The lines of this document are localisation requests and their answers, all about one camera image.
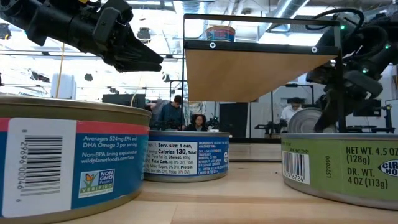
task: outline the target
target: metal frame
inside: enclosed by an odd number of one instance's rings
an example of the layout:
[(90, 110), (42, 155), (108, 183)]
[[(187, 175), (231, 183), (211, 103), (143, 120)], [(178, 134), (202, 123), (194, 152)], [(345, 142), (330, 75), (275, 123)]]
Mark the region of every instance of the metal frame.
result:
[[(335, 46), (317, 46), (317, 51), (313, 51), (313, 47), (309, 46), (292, 46), (278, 44), (252, 44), (252, 43), (227, 43), (217, 42), (216, 46), (210, 45), (209, 41), (202, 40), (186, 40), (185, 39), (185, 20), (201, 19), (213, 21), (241, 21), (241, 22), (263, 22), (275, 24), (298, 24), (313, 26), (333, 26), (335, 35)], [(210, 14), (184, 14), (183, 17), (183, 50), (182, 50), (182, 89), (185, 83), (185, 49), (200, 50), (231, 50), (231, 51), (250, 51), (250, 52), (267, 52), (280, 54), (317, 54), (317, 55), (336, 55), (336, 88), (340, 91), (338, 96), (338, 114), (339, 114), (339, 132), (346, 132), (346, 119), (344, 113), (344, 85), (343, 85), (343, 64), (341, 55), (341, 39), (340, 39), (340, 22), (324, 21), (314, 19), (282, 19), (274, 17), (251, 17), (251, 16), (226, 16), (226, 15), (210, 15)]]

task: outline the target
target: laboratory room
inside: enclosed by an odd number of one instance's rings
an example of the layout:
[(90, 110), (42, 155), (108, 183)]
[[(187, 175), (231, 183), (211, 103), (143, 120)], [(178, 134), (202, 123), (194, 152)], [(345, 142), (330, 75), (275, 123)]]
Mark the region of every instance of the laboratory room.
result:
[(0, 224), (397, 224), (397, 12), (0, 0)]

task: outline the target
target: red stripe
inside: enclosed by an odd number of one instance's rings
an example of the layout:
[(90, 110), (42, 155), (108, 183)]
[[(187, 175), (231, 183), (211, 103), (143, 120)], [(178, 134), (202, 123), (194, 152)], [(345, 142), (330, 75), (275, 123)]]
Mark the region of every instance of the red stripe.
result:
[(149, 134), (149, 127), (136, 124), (78, 121), (76, 132), (78, 134)]
[(0, 118), (0, 131), (8, 131), (8, 122), (11, 118)]

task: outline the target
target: can lid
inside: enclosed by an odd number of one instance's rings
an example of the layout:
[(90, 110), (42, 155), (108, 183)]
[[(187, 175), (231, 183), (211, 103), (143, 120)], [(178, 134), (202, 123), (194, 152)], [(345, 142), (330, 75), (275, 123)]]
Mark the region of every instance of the can lid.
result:
[(55, 98), (41, 98), (31, 96), (0, 96), (0, 105), (26, 105), (26, 106), (49, 106), (62, 108), (78, 108), (88, 110), (115, 111), (122, 113), (139, 114), (150, 116), (151, 113), (140, 108), (114, 105), (111, 103), (95, 103), (78, 100), (65, 100)]
[[(296, 112), (287, 125), (289, 133), (314, 133), (314, 127), (321, 117), (322, 110), (318, 108), (305, 108)], [(336, 133), (336, 126), (327, 127), (324, 133)]]

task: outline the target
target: desk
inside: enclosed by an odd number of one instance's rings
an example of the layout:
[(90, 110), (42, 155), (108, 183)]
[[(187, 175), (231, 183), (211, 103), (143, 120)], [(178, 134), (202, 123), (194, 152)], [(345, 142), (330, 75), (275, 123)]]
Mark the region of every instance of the desk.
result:
[(283, 184), (279, 163), (230, 163), (218, 180), (146, 182), (134, 201), (62, 224), (397, 223), (398, 212), (332, 202)]

